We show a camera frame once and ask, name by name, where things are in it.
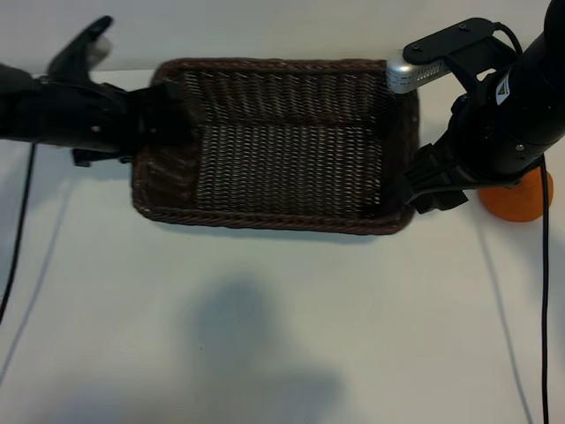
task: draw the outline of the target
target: white table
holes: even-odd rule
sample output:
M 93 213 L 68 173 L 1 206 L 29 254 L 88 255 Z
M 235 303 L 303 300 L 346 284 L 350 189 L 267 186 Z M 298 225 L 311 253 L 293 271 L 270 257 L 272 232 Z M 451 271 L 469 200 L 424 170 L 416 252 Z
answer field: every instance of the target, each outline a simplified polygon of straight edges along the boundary
M 95 76 L 134 89 L 150 74 Z M 461 92 L 421 90 L 423 143 Z M 5 258 L 26 146 L 0 147 Z M 563 422 L 565 142 L 547 161 Z M 132 208 L 129 171 L 39 148 L 0 328 L 2 423 L 541 422 L 541 222 L 500 221 L 471 193 L 383 238 L 171 226 Z

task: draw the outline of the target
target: orange object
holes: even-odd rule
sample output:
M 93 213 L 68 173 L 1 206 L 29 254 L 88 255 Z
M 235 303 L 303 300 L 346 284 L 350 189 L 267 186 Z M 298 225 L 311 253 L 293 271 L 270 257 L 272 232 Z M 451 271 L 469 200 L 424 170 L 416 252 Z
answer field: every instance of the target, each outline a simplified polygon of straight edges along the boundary
M 549 204 L 554 199 L 554 180 L 547 173 Z M 528 223 L 543 215 L 543 190 L 539 168 L 531 170 L 513 187 L 481 188 L 478 190 L 488 211 L 515 223 Z

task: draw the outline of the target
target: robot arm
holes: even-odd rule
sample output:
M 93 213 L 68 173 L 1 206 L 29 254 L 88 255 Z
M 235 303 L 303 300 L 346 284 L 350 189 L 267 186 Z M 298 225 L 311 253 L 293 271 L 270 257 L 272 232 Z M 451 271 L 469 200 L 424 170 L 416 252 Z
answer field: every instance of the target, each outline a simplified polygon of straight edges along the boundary
M 464 189 L 511 186 L 565 134 L 565 1 L 553 0 L 545 31 L 520 56 L 496 40 L 501 29 L 485 19 L 469 19 L 411 43 L 408 63 L 392 64 L 388 84 L 418 84 L 418 71 L 430 78 L 451 70 L 467 93 L 456 100 L 448 129 L 434 145 L 424 146 L 412 166 L 388 189 L 389 205 L 412 202 L 418 212 L 454 208 L 465 202 Z M 483 81 L 477 75 L 496 72 Z
M 176 139 L 167 133 L 189 124 L 172 84 L 128 93 L 90 80 L 90 68 L 108 53 L 99 45 L 111 23 L 107 16 L 88 26 L 38 79 L 1 65 L 1 138 L 73 148 L 79 166 L 128 162 L 141 146 Z

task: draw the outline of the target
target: wicker basket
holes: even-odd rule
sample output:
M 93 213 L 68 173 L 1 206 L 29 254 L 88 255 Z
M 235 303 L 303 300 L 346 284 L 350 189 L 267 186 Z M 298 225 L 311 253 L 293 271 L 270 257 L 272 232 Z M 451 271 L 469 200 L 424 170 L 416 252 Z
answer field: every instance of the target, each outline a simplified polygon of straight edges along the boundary
M 380 194 L 418 147 L 418 98 L 386 87 L 385 62 L 179 59 L 153 83 L 181 85 L 182 147 L 133 162 L 133 203 L 165 223 L 391 234 Z

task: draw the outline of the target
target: black cable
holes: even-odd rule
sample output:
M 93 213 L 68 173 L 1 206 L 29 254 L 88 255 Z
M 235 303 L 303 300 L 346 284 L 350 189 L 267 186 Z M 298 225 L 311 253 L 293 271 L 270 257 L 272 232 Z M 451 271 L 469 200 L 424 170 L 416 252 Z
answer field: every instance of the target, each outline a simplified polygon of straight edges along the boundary
M 539 166 L 541 186 L 544 196 L 543 218 L 543 295 L 541 300 L 541 402 L 543 405 L 544 424 L 549 423 L 547 402 L 547 309 L 549 306 L 549 189 L 547 187 L 546 158 L 541 156 Z
M 516 35 L 512 32 L 512 30 L 508 28 L 506 25 L 500 22 L 496 22 L 495 25 L 496 25 L 496 29 L 506 34 L 506 36 L 510 39 L 510 42 L 512 42 L 512 45 L 514 46 L 514 50 L 516 51 L 518 56 L 521 56 L 524 53 L 524 51 L 522 50 L 522 46 L 518 41 L 518 37 L 516 37 Z
M 35 162 L 35 144 L 29 149 L 29 157 L 27 158 L 27 172 L 26 172 L 26 182 L 24 184 L 24 193 L 21 199 L 21 206 L 19 207 L 19 218 L 18 218 L 18 229 L 16 230 L 16 238 L 14 240 L 14 250 L 11 257 L 10 275 L 8 275 L 8 282 L 4 289 L 4 296 L 2 297 L 2 303 L 0 304 L 0 324 L 4 319 L 4 313 L 6 312 L 6 307 L 8 306 L 8 300 L 10 299 L 11 288 L 14 284 L 14 279 L 16 277 L 16 269 L 18 268 L 19 259 L 19 247 L 21 245 L 22 234 L 24 232 L 24 222 L 26 221 L 26 211 L 27 211 L 27 200 L 29 199 L 29 189 L 32 184 L 32 175 L 34 174 L 34 162 Z

